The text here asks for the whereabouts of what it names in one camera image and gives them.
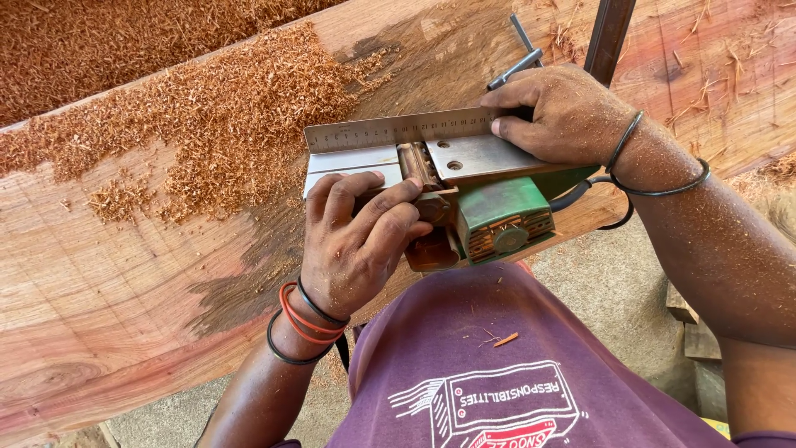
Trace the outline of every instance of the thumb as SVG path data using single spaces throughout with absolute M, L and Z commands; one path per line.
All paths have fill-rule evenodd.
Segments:
M 515 116 L 501 116 L 492 122 L 492 133 L 514 143 L 523 151 L 533 155 L 540 143 L 546 142 L 544 128 L 540 124 L 529 123 Z

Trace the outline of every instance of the metal ruler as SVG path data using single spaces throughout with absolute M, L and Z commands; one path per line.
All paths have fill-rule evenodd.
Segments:
M 310 154 L 491 134 L 505 109 L 464 108 L 304 128 Z

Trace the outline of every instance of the concrete floor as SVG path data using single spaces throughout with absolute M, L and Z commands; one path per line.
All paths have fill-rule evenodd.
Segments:
M 638 218 L 538 254 L 539 280 L 629 368 L 688 407 L 696 407 L 694 366 L 682 355 L 682 324 L 666 311 L 665 278 Z M 228 377 L 120 415 L 107 422 L 122 448 L 190 447 Z M 290 437 L 323 446 L 349 407 L 336 357 L 315 371 Z

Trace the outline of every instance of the man's right hand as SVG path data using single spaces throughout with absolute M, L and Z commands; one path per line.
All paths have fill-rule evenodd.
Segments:
M 481 106 L 534 107 L 533 123 L 503 116 L 492 132 L 545 162 L 576 165 L 608 163 L 636 113 L 575 65 L 516 73 Z

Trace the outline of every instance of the forearm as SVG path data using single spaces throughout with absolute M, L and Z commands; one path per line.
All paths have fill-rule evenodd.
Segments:
M 626 187 L 663 191 L 700 164 L 643 120 L 614 173 Z M 718 336 L 796 346 L 796 250 L 716 176 L 663 197 L 631 195 L 666 275 Z
M 311 316 L 295 291 L 289 300 L 301 316 Z M 295 360 L 312 359 L 327 347 L 304 340 L 284 312 L 274 322 L 271 339 Z M 287 364 L 271 353 L 265 338 L 258 341 L 224 391 L 199 446 L 272 446 L 284 440 L 301 411 L 314 367 Z

